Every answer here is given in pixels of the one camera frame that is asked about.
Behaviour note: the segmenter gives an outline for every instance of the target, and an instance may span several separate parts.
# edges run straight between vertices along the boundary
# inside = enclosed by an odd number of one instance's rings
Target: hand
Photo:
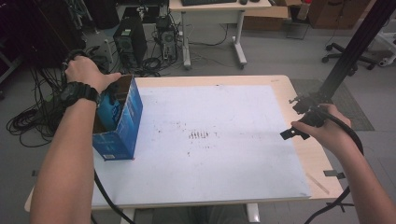
[[[67,82],[77,81],[88,84],[95,88],[99,94],[121,76],[120,73],[103,75],[91,59],[83,56],[77,56],[71,60],[65,72]]]
[[[350,120],[341,114],[335,105],[320,106],[326,108],[330,114],[337,117],[350,127]],[[320,128],[309,126],[300,121],[294,121],[291,125],[301,132],[307,133],[316,138],[318,142],[329,149],[335,156],[343,153],[346,149],[356,147],[349,135],[329,119],[326,119],[323,126]]]

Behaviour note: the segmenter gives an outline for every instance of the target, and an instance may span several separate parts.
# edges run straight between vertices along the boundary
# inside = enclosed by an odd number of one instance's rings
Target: black wristwatch
[[[73,105],[78,99],[85,98],[100,104],[100,95],[95,88],[82,82],[69,82],[61,93],[61,102],[64,107]]]

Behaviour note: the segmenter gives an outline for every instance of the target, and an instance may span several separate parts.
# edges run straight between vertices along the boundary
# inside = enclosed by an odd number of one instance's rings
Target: wheel
[[[355,75],[355,72],[356,72],[355,70],[351,69],[351,70],[349,71],[349,74],[348,74],[348,75],[349,75],[350,77],[352,77],[353,75]]]
[[[330,50],[332,50],[332,45],[328,45],[328,46],[326,46],[326,50],[327,50],[327,51],[330,51]]]
[[[379,66],[385,67],[388,64],[388,59],[383,59],[381,62],[378,63]]]
[[[323,63],[328,63],[328,62],[329,62],[329,57],[327,57],[327,56],[326,56],[326,57],[323,57],[323,58],[322,58],[322,62],[323,62]]]
[[[375,67],[374,63],[370,63],[370,65],[367,66],[368,70],[373,70],[373,68]]]

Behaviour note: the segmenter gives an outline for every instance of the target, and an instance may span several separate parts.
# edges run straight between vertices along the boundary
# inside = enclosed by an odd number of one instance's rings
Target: computer case
[[[60,67],[72,49],[84,49],[65,1],[3,0],[0,26],[23,59],[37,67]]]
[[[148,48],[141,19],[123,19],[113,38],[124,67],[140,67]]]
[[[114,0],[84,0],[98,29],[111,29],[120,23]]]
[[[168,30],[161,33],[161,49],[163,59],[173,61],[177,57],[177,43],[174,30]]]

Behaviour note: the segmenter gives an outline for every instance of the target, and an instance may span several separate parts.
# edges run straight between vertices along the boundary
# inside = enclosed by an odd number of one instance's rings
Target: box
[[[104,132],[105,129],[97,116],[93,126],[93,147],[105,161],[131,160],[134,158],[134,147],[143,111],[142,100],[134,78],[130,75],[122,76],[118,83],[118,99],[122,104],[123,100],[121,98],[124,98],[125,103],[117,129],[112,132]]]
[[[244,30],[280,30],[283,20],[289,16],[287,7],[268,7],[245,12]]]
[[[315,0],[308,18],[316,29],[352,29],[369,4],[370,0]]]

